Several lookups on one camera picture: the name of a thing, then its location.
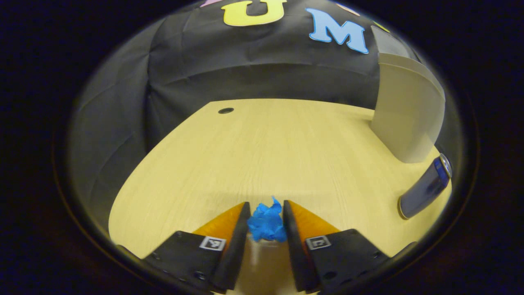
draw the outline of blue paper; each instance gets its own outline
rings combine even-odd
[[[280,218],[282,206],[275,197],[272,198],[274,203],[271,207],[259,204],[253,216],[247,220],[247,226],[255,241],[260,239],[286,241],[286,231]]]

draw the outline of yellow letter u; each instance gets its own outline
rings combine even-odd
[[[260,0],[267,4],[267,13],[264,15],[247,15],[247,5],[253,1],[231,3],[222,7],[224,23],[235,27],[263,25],[276,22],[284,16],[283,3],[287,0]]]

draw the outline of table surface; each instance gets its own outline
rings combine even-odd
[[[220,114],[218,110],[234,108]],[[135,168],[109,219],[114,243],[146,257],[177,230],[192,232],[248,201],[274,195],[340,230],[355,228],[389,256],[419,240],[451,195],[404,220],[399,196],[439,156],[396,159],[370,129],[373,110],[291,99],[210,102],[167,135]],[[248,239],[228,294],[294,294],[287,243]]]

